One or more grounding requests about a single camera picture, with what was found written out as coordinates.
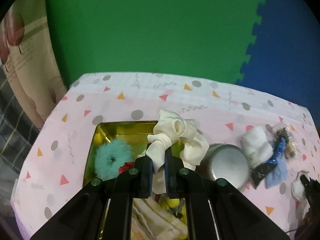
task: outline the checkered cloth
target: checkered cloth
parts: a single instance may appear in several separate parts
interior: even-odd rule
[[[0,158],[20,173],[39,131],[24,113],[0,69]]]

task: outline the light blue cloth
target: light blue cloth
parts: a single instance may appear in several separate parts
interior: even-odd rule
[[[277,158],[278,165],[266,177],[266,189],[279,185],[287,179],[288,170],[284,154]]]

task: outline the table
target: table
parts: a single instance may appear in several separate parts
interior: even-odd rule
[[[209,144],[239,140],[253,126],[286,122],[303,158],[287,163],[288,179],[243,194],[281,229],[296,229],[307,201],[296,202],[290,183],[298,171],[320,176],[320,142],[305,107],[273,95],[207,79],[159,73],[90,73],[73,83],[42,128],[13,191],[20,232],[29,239],[83,184],[92,136],[100,122],[157,120],[161,109],[192,118]]]

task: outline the round metal screw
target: round metal screw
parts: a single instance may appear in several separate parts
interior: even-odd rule
[[[93,180],[91,180],[91,185],[92,186],[98,186],[101,183],[101,180],[98,178],[95,178]]]
[[[179,172],[180,172],[180,174],[182,174],[182,175],[187,175],[187,174],[189,173],[189,170],[186,169],[186,168],[182,168],[182,169],[179,170]]]
[[[223,178],[217,179],[217,183],[218,183],[219,186],[227,185],[227,181],[225,179],[223,179]]]
[[[129,170],[129,174],[131,174],[131,175],[136,175],[138,172],[139,172],[139,170],[136,168],[132,168]]]

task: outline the red tulip print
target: red tulip print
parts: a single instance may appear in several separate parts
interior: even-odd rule
[[[24,22],[21,13],[10,9],[6,16],[6,34],[10,46],[19,46],[24,37]]]
[[[5,32],[6,32],[5,22],[4,20],[2,20],[2,22],[0,23],[0,60],[1,60],[1,63],[4,64],[6,71],[8,71],[5,63],[8,60],[10,52],[9,52],[7,37]]]

